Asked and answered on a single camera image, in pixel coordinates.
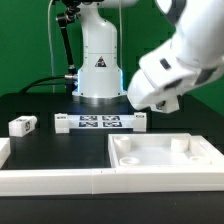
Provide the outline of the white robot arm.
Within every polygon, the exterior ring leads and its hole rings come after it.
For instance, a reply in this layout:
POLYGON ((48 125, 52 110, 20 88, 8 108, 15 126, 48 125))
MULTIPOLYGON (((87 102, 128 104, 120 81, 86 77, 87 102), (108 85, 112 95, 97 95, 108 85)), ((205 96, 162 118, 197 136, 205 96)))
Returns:
POLYGON ((117 65, 117 30, 100 8, 129 7, 139 0, 62 0, 61 28, 81 22, 83 65, 76 69, 69 46, 69 73, 77 81, 74 98, 98 103, 127 97, 133 108, 172 113, 178 97, 224 75, 224 0, 155 0, 175 33, 144 55, 127 90, 117 65))

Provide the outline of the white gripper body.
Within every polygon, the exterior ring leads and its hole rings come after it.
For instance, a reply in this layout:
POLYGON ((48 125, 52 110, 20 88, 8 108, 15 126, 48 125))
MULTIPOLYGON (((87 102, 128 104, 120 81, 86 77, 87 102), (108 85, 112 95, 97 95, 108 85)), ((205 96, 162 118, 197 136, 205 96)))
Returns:
POLYGON ((150 108, 154 112, 174 112, 179 109, 178 96, 192 87, 196 72, 183 66, 166 41, 139 61, 127 97, 136 110, 150 108))

